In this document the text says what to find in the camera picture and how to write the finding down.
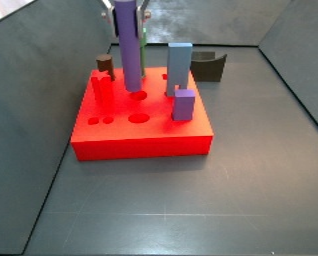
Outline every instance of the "red block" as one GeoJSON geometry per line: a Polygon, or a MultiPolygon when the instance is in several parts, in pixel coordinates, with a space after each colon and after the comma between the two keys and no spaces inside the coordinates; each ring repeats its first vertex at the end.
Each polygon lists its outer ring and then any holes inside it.
{"type": "Polygon", "coordinates": [[[122,69],[114,82],[93,70],[101,90],[90,78],[71,137],[81,161],[160,156],[204,155],[214,137],[194,78],[189,89],[197,93],[192,121],[173,120],[174,97],[166,96],[166,68],[148,68],[141,92],[125,89],[122,69]],[[94,92],[102,95],[97,101],[94,92]]]}

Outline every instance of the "round hole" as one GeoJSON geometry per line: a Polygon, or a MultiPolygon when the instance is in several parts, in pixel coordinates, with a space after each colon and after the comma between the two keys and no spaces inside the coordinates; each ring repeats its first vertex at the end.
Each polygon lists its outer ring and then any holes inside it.
{"type": "Polygon", "coordinates": [[[111,124],[114,122],[114,118],[111,116],[107,116],[103,118],[103,123],[105,124],[111,124]]]}
{"type": "Polygon", "coordinates": [[[133,114],[129,117],[129,120],[132,123],[142,124],[146,123],[150,120],[150,116],[148,114],[133,114]]]}
{"type": "Polygon", "coordinates": [[[89,125],[94,125],[94,124],[98,124],[98,123],[99,123],[99,118],[98,117],[90,118],[89,125]]]}
{"type": "Polygon", "coordinates": [[[140,92],[133,92],[132,93],[132,98],[134,100],[145,100],[148,98],[148,93],[145,91],[140,91],[140,92]]]}

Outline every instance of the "dark gray holder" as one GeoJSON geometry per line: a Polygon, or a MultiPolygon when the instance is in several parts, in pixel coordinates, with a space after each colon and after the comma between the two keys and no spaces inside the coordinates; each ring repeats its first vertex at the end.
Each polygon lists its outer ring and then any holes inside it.
{"type": "Polygon", "coordinates": [[[216,52],[193,52],[192,72],[197,82],[221,82],[228,54],[218,59],[216,52]]]}

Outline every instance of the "gray floor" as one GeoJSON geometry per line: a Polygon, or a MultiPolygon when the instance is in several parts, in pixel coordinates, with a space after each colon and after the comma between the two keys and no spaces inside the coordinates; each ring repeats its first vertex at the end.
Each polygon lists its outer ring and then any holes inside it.
{"type": "Polygon", "coordinates": [[[82,163],[70,147],[27,254],[318,254],[318,128],[260,50],[213,49],[210,155],[82,163]]]}

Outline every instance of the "tall purple rod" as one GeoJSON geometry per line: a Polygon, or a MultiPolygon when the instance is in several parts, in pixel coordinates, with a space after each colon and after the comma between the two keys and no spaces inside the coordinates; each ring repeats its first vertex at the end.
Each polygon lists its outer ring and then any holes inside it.
{"type": "Polygon", "coordinates": [[[129,92],[142,90],[141,42],[137,29],[137,0],[115,0],[125,84],[129,92]]]}

